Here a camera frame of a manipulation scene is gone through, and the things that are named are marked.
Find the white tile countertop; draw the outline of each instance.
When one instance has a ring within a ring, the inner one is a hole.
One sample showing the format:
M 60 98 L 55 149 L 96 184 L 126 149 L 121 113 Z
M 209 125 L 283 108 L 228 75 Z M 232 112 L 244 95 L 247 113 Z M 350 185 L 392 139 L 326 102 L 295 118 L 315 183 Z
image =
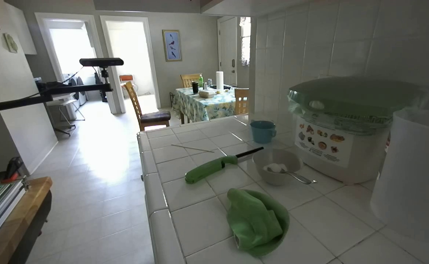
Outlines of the white tile countertop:
M 263 147 L 294 151 L 293 138 L 291 130 L 277 127 L 273 142 Z M 260 146 L 252 141 L 248 115 L 140 132 L 138 142 L 157 264 L 429 264 L 429 243 L 397 234 L 371 212 L 374 181 L 345 186 L 305 166 L 299 173 L 317 184 L 291 178 L 275 187 L 245 157 L 186 184 L 190 169 Z M 290 212 L 290 228 L 278 249 L 262 258 L 237 249 L 226 220 L 231 188 L 271 195 Z

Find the white bowl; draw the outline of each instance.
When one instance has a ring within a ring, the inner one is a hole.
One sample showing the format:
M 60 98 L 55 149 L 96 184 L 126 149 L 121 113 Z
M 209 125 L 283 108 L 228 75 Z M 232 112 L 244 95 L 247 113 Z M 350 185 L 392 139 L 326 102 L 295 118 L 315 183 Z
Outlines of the white bowl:
M 262 179 L 275 186 L 284 185 L 293 179 L 286 173 L 274 173 L 264 170 L 263 167 L 272 163 L 284 164 L 288 172 L 297 172 L 303 167 L 302 160 L 294 153 L 283 149 L 263 149 L 255 152 L 252 157 L 258 174 Z

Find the label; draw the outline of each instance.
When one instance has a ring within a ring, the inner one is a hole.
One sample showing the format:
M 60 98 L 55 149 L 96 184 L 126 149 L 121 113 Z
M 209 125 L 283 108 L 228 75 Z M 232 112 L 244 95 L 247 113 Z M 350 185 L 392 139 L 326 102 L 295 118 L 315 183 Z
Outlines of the label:
M 321 160 L 348 167 L 354 135 L 305 121 L 298 117 L 295 145 Z

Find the dining table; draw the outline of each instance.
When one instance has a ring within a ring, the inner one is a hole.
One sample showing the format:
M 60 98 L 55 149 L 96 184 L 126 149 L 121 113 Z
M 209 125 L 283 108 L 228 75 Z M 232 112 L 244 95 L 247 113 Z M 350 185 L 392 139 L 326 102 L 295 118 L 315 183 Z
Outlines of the dining table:
M 216 89 L 208 88 L 208 91 L 216 92 Z M 181 123 L 185 123 L 185 118 L 192 122 L 208 121 L 215 118 L 230 117 L 236 113 L 236 96 L 234 88 L 222 90 L 214 94 L 212 98 L 200 97 L 193 93 L 193 89 L 178 88 L 175 89 L 174 102 L 172 109 L 175 111 Z

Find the green towel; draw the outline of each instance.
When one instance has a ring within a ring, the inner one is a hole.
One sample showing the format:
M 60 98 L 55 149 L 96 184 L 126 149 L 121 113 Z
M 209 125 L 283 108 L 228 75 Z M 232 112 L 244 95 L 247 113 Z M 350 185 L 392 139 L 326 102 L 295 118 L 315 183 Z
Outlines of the green towel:
M 240 250 L 261 257 L 281 244 L 290 225 L 284 206 L 266 194 L 251 190 L 231 189 L 228 199 L 231 201 L 228 223 Z

